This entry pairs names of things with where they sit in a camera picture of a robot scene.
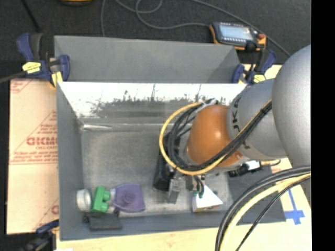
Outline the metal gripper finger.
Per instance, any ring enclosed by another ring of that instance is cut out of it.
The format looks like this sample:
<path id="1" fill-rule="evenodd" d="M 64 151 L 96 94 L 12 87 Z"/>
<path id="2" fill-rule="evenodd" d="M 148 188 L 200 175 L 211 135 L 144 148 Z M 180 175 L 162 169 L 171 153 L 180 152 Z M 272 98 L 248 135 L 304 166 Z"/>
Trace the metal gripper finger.
<path id="1" fill-rule="evenodd" d="M 167 193 L 167 203 L 176 203 L 180 192 L 183 190 L 184 182 L 181 178 L 171 179 Z"/>

